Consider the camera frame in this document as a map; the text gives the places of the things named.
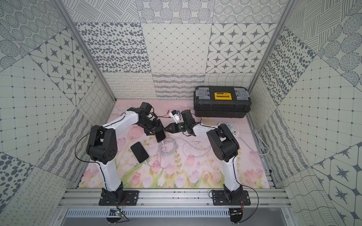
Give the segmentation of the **phone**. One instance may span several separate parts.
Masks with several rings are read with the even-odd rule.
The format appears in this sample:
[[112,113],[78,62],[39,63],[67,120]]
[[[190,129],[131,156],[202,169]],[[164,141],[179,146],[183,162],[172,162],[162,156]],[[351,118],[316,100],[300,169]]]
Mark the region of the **phone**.
[[149,159],[149,154],[140,142],[137,142],[131,146],[131,151],[136,157],[138,163],[143,163]]
[[154,135],[156,137],[157,143],[162,142],[163,140],[166,139],[166,134],[164,129],[157,129],[154,131]]

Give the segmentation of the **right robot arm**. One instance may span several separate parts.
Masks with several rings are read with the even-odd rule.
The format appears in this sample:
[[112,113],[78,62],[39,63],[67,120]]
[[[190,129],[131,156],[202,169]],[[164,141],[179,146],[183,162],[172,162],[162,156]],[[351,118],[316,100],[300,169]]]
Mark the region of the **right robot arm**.
[[231,203],[241,198],[243,187],[238,182],[237,164],[239,143],[235,136],[224,123],[218,126],[204,125],[195,121],[190,110],[184,110],[180,114],[172,111],[174,122],[165,127],[169,133],[187,132],[191,136],[208,138],[215,156],[222,161],[224,174],[224,197]]

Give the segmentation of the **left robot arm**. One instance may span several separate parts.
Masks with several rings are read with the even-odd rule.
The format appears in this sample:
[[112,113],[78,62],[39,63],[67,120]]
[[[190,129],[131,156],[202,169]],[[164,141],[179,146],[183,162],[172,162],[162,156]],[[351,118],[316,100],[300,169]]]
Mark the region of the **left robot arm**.
[[154,135],[158,143],[165,140],[162,122],[152,109],[151,104],[143,102],[139,108],[131,107],[110,123],[93,126],[90,130],[86,152],[99,165],[103,176],[103,194],[117,204],[123,201],[123,184],[115,163],[117,136],[129,127],[138,125],[147,136]]

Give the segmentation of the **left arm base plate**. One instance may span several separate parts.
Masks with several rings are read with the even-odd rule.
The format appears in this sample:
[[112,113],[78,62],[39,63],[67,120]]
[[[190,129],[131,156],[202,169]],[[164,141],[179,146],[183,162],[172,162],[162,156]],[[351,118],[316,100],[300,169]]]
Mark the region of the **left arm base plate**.
[[136,206],[139,193],[140,192],[138,190],[122,190],[111,192],[102,189],[99,206]]

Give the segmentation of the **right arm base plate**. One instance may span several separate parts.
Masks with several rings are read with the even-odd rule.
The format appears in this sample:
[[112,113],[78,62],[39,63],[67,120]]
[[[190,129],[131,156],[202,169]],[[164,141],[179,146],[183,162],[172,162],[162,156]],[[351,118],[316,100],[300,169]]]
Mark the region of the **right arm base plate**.
[[224,190],[211,190],[210,197],[212,198],[214,206],[250,206],[251,201],[249,193],[246,190],[241,192],[234,191],[229,193]]

